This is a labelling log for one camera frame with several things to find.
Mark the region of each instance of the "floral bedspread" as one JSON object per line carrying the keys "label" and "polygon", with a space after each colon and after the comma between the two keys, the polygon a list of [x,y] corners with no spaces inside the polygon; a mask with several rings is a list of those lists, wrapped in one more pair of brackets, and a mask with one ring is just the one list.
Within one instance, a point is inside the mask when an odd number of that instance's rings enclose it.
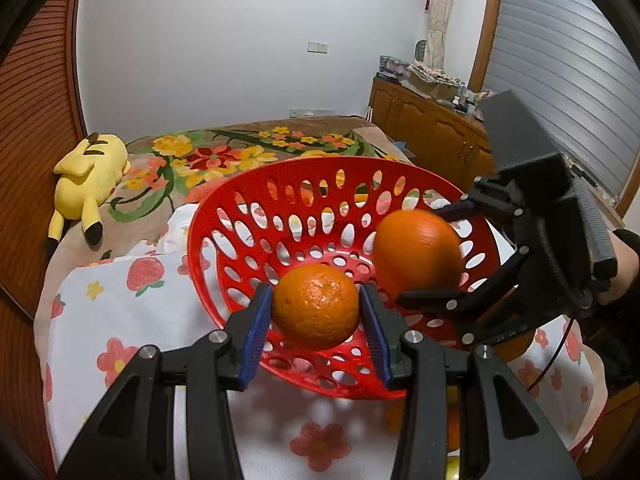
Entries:
{"label": "floral bedspread", "polygon": [[140,240],[157,242],[177,207],[199,202],[224,179],[295,157],[361,155],[407,162],[378,127],[360,117],[263,121],[175,132],[134,140],[127,144],[127,151],[132,168],[100,206],[101,245],[89,247],[75,225],[49,263],[34,324],[41,356],[46,355],[53,300],[73,269],[123,256]]}

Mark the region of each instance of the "yellow object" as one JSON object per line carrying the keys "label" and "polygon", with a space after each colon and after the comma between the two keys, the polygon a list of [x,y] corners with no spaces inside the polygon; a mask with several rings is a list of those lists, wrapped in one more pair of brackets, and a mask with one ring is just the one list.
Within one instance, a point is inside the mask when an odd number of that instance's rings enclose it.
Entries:
{"label": "yellow object", "polygon": [[356,329],[358,289],[338,269],[304,265],[290,270],[275,286],[271,310],[273,322],[291,345],[327,350]]}
{"label": "yellow object", "polygon": [[91,134],[56,164],[54,174],[60,179],[56,185],[56,210],[49,223],[47,253],[53,254],[62,238],[67,220],[81,220],[82,231],[91,245],[102,238],[102,222],[98,206],[130,170],[127,148],[114,135]]}

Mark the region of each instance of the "wooden door frame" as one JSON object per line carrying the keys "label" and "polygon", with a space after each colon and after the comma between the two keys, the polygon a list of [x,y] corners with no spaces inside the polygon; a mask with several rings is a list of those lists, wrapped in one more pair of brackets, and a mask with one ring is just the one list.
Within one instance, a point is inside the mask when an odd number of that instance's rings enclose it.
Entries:
{"label": "wooden door frame", "polygon": [[[480,32],[480,40],[478,42],[478,50],[476,51],[476,59],[469,76],[468,88],[473,92],[482,91],[486,70],[489,66],[489,58],[491,50],[494,47],[495,29],[498,25],[498,15],[500,13],[500,0],[486,0],[484,8],[484,20]],[[626,181],[625,187],[620,193],[620,197],[616,203],[616,213],[620,218],[624,217],[633,202],[638,189],[640,188],[640,153],[636,156],[631,174]]]}

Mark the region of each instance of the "wire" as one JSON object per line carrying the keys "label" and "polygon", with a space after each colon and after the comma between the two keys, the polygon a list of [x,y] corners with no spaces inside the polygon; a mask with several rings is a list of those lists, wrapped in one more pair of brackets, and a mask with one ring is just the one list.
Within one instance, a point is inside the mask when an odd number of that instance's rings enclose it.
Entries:
{"label": "wire", "polygon": [[561,351],[562,347],[564,346],[564,342],[566,341],[567,337],[569,337],[569,332],[571,332],[571,327],[574,325],[574,320],[575,319],[572,317],[571,320],[569,321],[569,325],[567,325],[566,329],[564,330],[564,334],[562,335],[562,340],[560,341],[560,344],[558,345],[558,348],[556,348],[556,352],[554,353],[553,357],[551,358],[551,361],[548,362],[548,364],[546,365],[545,369],[542,370],[542,373],[538,376],[538,378],[529,385],[529,387],[527,388],[528,392],[533,390],[533,388],[535,388],[538,385],[538,383],[542,380],[542,378],[549,371],[549,368],[551,368],[551,365],[558,358],[558,355],[560,355],[560,351]]}

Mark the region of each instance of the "tangerine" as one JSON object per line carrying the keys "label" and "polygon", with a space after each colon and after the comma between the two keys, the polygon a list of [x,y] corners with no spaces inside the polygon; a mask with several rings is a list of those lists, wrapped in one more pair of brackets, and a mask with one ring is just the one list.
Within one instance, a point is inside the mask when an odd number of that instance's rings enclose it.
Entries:
{"label": "tangerine", "polygon": [[459,244],[458,234],[434,213],[394,211],[373,241],[376,279],[393,298],[403,290],[458,288],[465,269]]}
{"label": "tangerine", "polygon": [[296,267],[273,289],[273,322],[299,348],[327,350],[343,343],[356,329],[359,315],[358,289],[334,267]]}

